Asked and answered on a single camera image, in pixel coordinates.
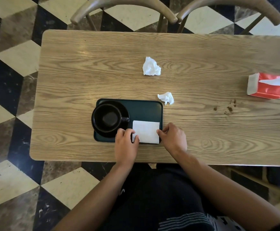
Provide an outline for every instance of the chair leg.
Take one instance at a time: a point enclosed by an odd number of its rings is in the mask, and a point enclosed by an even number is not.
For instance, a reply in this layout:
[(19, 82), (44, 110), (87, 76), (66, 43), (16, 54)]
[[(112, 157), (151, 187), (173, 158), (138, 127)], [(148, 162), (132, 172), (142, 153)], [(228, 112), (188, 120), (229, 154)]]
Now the chair leg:
[(258, 18), (256, 18), (248, 27), (246, 27), (241, 33), (240, 35), (246, 35), (248, 32), (250, 32), (250, 30), (252, 28), (254, 28), (255, 25), (258, 24), (258, 22), (260, 22), (263, 18), (265, 17), (264, 14), (261, 14)]
[(157, 25), (157, 31), (156, 32), (161, 32), (162, 22), (163, 22), (163, 15), (160, 14), (159, 20), (158, 20), (158, 25)]
[(187, 21), (187, 18), (188, 18), (188, 15), (182, 20), (180, 26), (179, 26), (179, 29), (178, 29), (178, 33), (182, 33), (183, 32), (183, 29), (184, 29), (184, 26), (185, 26), (185, 23)]
[(236, 168), (228, 167), (228, 169), (232, 170), (232, 171), (234, 171), (234, 172), (236, 172), (236, 173), (238, 173), (238, 174), (240, 174), (240, 175), (242, 175), (242, 176), (244, 176), (244, 177), (246, 177), (246, 178), (248, 178), (248, 179), (250, 179), (250, 180), (252, 180), (252, 181), (254, 181), (256, 183), (259, 183), (262, 186), (265, 186), (265, 187), (267, 187), (269, 189), (275, 190), (278, 193), (280, 193), (280, 187), (279, 186), (275, 186), (275, 185), (273, 185), (271, 183), (268, 183), (268, 182), (262, 181), (262, 180), (260, 180), (260, 179), (258, 179), (256, 177), (250, 176), (250, 175), (248, 175), (246, 173), (243, 173), (243, 172), (237, 170)]
[(88, 21), (88, 24), (90, 25), (90, 27), (92, 28), (92, 30), (93, 30), (93, 31), (97, 31), (97, 29), (96, 29), (96, 27), (95, 27), (95, 25), (94, 25), (94, 23), (93, 23), (93, 20), (92, 20), (91, 16), (90, 16), (89, 14), (87, 14), (87, 15), (85, 16), (85, 18), (86, 18), (86, 20)]

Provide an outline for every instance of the crumpled tissue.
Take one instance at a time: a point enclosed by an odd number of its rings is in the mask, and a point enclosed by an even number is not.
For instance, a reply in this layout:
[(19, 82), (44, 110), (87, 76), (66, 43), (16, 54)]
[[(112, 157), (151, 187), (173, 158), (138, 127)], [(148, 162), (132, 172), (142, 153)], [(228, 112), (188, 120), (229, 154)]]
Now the crumpled tissue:
[(160, 75), (161, 68), (157, 65), (157, 62), (150, 58), (146, 57), (143, 64), (143, 75)]
[(172, 96), (171, 92), (166, 92), (165, 94), (162, 94), (162, 95), (157, 94), (157, 97), (161, 101), (164, 101), (165, 105), (167, 103), (169, 103), (169, 104), (173, 104), (174, 103), (174, 99), (173, 99), (173, 96)]

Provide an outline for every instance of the tray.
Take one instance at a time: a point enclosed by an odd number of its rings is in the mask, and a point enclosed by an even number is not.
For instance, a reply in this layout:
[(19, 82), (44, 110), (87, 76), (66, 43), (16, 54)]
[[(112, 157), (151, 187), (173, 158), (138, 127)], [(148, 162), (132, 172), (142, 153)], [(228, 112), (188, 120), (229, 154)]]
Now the tray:
[[(120, 102), (129, 112), (130, 121), (128, 128), (132, 128), (133, 121), (159, 122), (159, 128), (162, 130), (162, 111), (163, 105), (160, 101), (153, 100), (124, 100), (124, 99), (106, 99), (101, 98), (96, 102), (96, 106), (107, 100)], [(115, 138), (106, 138), (94, 131), (94, 139), (98, 142), (115, 142)]]

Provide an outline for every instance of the person's right hand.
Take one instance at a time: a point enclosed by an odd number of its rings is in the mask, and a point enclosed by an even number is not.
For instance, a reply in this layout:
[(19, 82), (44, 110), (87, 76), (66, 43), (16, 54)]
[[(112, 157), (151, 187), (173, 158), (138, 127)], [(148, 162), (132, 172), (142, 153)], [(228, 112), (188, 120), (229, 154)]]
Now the person's right hand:
[(157, 134), (161, 138), (165, 149), (173, 157), (179, 152), (187, 151), (186, 135), (184, 131), (175, 124), (170, 122), (162, 131), (158, 129)]

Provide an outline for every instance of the tissue pack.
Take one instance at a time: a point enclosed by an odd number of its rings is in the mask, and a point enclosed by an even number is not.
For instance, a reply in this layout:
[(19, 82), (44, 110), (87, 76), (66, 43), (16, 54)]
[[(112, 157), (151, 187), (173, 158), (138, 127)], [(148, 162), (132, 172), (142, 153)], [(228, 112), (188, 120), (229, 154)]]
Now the tissue pack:
[(255, 73), (250, 75), (248, 78), (247, 95), (267, 99), (280, 99), (280, 86), (259, 82), (260, 80), (273, 80), (279, 78), (279, 75), (267, 73)]

